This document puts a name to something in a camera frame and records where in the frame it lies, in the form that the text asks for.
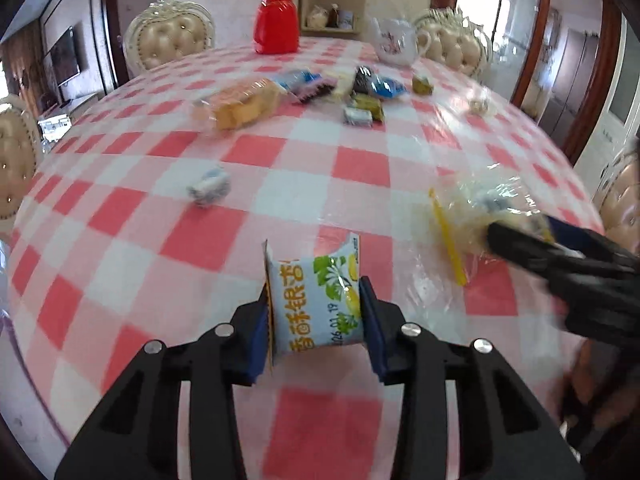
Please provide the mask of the clear zip plastic bag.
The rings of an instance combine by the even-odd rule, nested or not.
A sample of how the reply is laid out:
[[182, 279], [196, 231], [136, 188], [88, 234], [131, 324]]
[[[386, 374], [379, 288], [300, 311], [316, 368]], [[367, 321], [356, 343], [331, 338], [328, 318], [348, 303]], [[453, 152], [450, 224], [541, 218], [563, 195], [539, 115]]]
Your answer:
[[554, 241], [532, 191], [518, 174], [500, 164], [448, 174], [426, 196], [432, 237], [460, 286], [469, 285], [480, 262], [490, 258], [487, 231], [491, 223], [504, 223], [547, 243]]

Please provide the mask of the white green snack packet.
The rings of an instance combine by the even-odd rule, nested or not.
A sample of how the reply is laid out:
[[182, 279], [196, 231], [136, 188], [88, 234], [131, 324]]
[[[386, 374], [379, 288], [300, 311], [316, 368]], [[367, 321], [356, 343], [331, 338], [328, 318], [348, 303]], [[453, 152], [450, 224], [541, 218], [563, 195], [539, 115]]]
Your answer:
[[269, 304], [270, 360], [321, 347], [363, 342], [360, 236], [335, 252], [278, 260], [262, 243]]

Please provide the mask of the small white blue candy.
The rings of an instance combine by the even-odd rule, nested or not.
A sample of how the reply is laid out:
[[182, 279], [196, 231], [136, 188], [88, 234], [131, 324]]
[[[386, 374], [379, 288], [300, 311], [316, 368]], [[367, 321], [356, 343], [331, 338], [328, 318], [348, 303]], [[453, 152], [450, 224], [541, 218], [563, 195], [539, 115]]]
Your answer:
[[206, 172], [198, 182], [190, 185], [186, 192], [195, 205], [208, 207], [226, 197], [230, 188], [230, 174], [221, 167], [216, 167]]

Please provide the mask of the green gold candy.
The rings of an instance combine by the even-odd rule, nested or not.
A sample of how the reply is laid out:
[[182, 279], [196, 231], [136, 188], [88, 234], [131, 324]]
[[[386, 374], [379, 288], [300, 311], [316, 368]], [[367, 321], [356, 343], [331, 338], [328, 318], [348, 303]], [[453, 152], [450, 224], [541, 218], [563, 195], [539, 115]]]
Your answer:
[[427, 77], [414, 75], [411, 81], [412, 92], [417, 96], [431, 96], [434, 91], [433, 85]]

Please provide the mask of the packaged bread rolls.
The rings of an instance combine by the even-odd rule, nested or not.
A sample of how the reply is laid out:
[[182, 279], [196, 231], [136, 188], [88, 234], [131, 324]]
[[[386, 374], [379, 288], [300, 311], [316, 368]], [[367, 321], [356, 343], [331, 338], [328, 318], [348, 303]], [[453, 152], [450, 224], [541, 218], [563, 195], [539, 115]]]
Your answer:
[[195, 101], [192, 116], [217, 131], [233, 131], [272, 115], [286, 91], [269, 78], [233, 81]]

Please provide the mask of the red white checkered tablecloth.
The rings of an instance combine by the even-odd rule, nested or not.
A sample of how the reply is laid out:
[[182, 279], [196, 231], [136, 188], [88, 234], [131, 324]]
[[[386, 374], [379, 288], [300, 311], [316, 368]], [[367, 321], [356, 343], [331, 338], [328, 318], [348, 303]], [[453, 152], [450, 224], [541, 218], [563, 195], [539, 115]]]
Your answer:
[[[262, 243], [279, 259], [333, 252], [349, 233], [376, 294], [439, 338], [483, 337], [551, 413], [579, 341], [555, 325], [541, 281], [481, 261], [469, 285], [451, 278], [427, 214], [448, 174], [500, 164], [540, 208], [599, 229], [572, 165], [526, 115], [493, 98], [466, 106], [469, 78], [427, 61], [427, 98], [384, 106], [382, 124], [344, 122], [340, 103], [283, 104], [248, 128], [217, 134], [192, 116], [233, 81], [306, 68], [347, 75], [375, 66], [362, 42], [305, 39], [297, 53], [250, 46], [165, 64], [97, 102], [47, 154], [17, 213], [9, 310], [40, 408], [70, 442], [142, 344], [182, 344], [227, 321], [264, 282]], [[216, 167], [229, 194], [208, 207], [186, 189]]]

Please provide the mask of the olive green snack packet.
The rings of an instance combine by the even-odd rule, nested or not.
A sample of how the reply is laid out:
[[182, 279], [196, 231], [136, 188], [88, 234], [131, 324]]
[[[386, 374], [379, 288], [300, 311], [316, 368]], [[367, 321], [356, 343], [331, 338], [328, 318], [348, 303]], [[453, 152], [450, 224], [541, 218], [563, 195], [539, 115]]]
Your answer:
[[363, 93], [354, 93], [349, 102], [351, 107], [358, 110], [367, 110], [371, 113], [372, 120], [382, 124], [385, 119], [382, 101], [374, 96], [368, 96]]

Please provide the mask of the blue candy wrapper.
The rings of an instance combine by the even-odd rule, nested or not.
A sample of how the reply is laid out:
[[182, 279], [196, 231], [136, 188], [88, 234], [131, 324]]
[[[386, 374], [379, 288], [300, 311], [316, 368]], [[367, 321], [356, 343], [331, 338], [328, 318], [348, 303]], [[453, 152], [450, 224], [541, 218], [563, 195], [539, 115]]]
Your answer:
[[372, 94], [382, 100], [397, 99], [407, 92], [407, 88], [401, 82], [380, 75], [371, 78], [370, 87]]

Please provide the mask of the beige tufted chair right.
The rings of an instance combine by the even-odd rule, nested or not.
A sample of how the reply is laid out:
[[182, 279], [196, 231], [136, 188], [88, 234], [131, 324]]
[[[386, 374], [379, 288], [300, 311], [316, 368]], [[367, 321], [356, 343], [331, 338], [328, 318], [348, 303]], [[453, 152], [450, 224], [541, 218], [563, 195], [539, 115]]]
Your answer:
[[473, 23], [460, 9], [426, 9], [413, 20], [423, 49], [421, 58], [428, 58], [454, 72], [475, 80], [488, 69], [492, 60], [492, 43], [482, 25]]

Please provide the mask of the beige tufted chair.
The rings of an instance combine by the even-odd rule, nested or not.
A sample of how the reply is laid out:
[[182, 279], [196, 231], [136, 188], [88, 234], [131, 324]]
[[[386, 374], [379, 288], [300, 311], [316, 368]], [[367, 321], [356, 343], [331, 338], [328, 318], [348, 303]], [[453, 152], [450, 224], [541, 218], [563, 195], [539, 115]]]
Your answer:
[[421, 58], [428, 58], [454, 72], [475, 80], [488, 69], [492, 60], [492, 43], [482, 25], [473, 23], [460, 9], [426, 9], [413, 20], [423, 49]]
[[10, 94], [1, 100], [0, 113], [0, 231], [6, 243], [42, 159], [35, 118], [18, 96]]
[[198, 3], [156, 0], [129, 24], [122, 50], [134, 76], [191, 54], [213, 49], [215, 23]]

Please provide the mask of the grey small snack packet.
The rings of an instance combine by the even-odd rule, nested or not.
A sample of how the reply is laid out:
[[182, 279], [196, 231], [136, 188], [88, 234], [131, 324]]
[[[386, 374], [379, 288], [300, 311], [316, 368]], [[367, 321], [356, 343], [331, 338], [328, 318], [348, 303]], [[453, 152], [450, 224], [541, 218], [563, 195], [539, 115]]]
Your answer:
[[346, 106], [344, 108], [344, 121], [351, 126], [370, 128], [373, 125], [373, 116], [370, 110]]

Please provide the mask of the black snack packet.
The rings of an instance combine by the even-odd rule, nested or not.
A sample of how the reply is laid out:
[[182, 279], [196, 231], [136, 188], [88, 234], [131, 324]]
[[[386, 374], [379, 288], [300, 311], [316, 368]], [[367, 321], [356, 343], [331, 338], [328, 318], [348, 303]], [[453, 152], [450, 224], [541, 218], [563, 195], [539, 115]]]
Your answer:
[[368, 66], [360, 65], [356, 68], [354, 81], [352, 82], [352, 93], [366, 94], [372, 96], [372, 80], [374, 71]]

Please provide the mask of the blue snack packet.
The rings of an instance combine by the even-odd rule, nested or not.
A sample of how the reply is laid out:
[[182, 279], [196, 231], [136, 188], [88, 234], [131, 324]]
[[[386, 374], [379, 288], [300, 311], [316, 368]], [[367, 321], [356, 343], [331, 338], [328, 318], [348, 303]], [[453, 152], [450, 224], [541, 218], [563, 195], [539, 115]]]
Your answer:
[[288, 93], [296, 93], [305, 84], [319, 79], [319, 73], [313, 73], [309, 70], [286, 70], [285, 72], [276, 73], [272, 80]]

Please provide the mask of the wall television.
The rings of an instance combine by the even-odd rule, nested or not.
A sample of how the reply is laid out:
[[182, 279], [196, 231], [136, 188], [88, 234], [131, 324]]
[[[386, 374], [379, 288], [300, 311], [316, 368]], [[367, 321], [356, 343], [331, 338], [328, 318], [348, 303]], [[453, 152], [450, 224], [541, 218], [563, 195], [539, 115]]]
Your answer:
[[76, 36], [73, 27], [55, 41], [49, 50], [56, 85], [62, 86], [80, 74], [80, 64], [76, 49]]

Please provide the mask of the wooden wall shelf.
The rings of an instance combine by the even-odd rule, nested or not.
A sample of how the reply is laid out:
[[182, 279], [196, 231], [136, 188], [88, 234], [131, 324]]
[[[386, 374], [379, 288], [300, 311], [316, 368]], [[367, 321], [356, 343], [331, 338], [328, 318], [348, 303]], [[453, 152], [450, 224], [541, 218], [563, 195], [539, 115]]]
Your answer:
[[303, 36], [359, 39], [367, 0], [298, 0], [299, 30]]

